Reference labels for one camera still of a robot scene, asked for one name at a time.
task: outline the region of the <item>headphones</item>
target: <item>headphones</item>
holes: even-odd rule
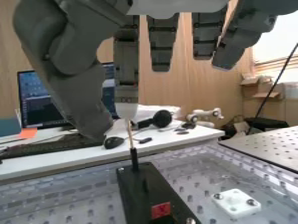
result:
[[[172,123],[172,114],[168,110],[160,110],[153,118],[149,118],[144,121],[137,122],[137,124],[134,125],[133,129],[134,130],[140,130],[142,128],[148,128],[152,124],[157,127],[157,128],[165,128],[170,123]]]

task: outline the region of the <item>black stand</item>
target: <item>black stand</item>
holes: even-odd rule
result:
[[[133,172],[138,172],[138,159],[137,159],[137,149],[130,149],[130,159],[133,164]]]
[[[184,224],[193,218],[188,205],[152,163],[138,164],[130,149],[132,166],[116,171],[128,224]]]

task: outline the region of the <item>window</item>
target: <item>window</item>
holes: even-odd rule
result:
[[[278,16],[274,29],[265,33],[253,47],[255,73],[275,77],[298,42],[298,11]],[[289,63],[282,82],[298,82],[298,51]]]

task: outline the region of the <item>computer mouse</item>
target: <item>computer mouse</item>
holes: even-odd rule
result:
[[[105,146],[105,149],[114,149],[116,147],[122,145],[122,143],[124,143],[124,138],[110,137],[110,138],[106,138],[104,146]]]

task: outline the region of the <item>red object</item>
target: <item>red object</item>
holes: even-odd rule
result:
[[[21,129],[21,133],[19,134],[19,138],[24,138],[24,139],[35,138],[36,133],[37,133],[37,128]]]
[[[170,202],[152,206],[152,219],[170,215]]]

